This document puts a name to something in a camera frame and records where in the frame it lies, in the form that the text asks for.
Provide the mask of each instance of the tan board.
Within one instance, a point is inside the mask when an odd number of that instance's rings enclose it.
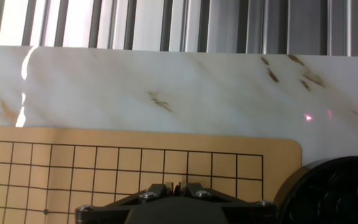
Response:
[[[301,148],[286,139],[0,127],[0,223],[74,223],[80,205],[163,182],[273,200],[300,167]]]

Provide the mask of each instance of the black machine part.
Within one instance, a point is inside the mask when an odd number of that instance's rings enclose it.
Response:
[[[280,224],[358,224],[358,156],[302,167],[274,202]]]
[[[275,224],[276,206],[268,201],[247,203],[201,184],[171,182],[104,207],[84,205],[75,210],[77,224],[245,223]]]

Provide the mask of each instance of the grid board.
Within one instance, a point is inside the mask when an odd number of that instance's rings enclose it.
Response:
[[[254,202],[266,198],[265,156],[0,139],[0,223],[74,223],[80,205],[104,206],[165,182],[200,182]]]

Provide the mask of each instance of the screw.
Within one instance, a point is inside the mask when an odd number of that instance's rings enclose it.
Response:
[[[145,199],[151,199],[151,198],[156,197],[157,194],[155,194],[154,192],[144,192],[139,196],[142,197],[142,198],[145,198]]]
[[[78,207],[79,211],[82,212],[88,212],[88,211],[92,211],[93,210],[93,206],[92,205],[83,205]]]
[[[273,202],[271,200],[260,200],[258,202],[256,202],[257,205],[260,205],[260,206],[267,206],[267,205],[272,205]]]
[[[206,190],[199,190],[196,192],[197,197],[209,197],[211,194]]]

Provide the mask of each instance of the marble surface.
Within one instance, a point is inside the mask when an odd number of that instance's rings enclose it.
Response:
[[[304,164],[358,155],[358,57],[0,47],[0,125],[287,138]]]

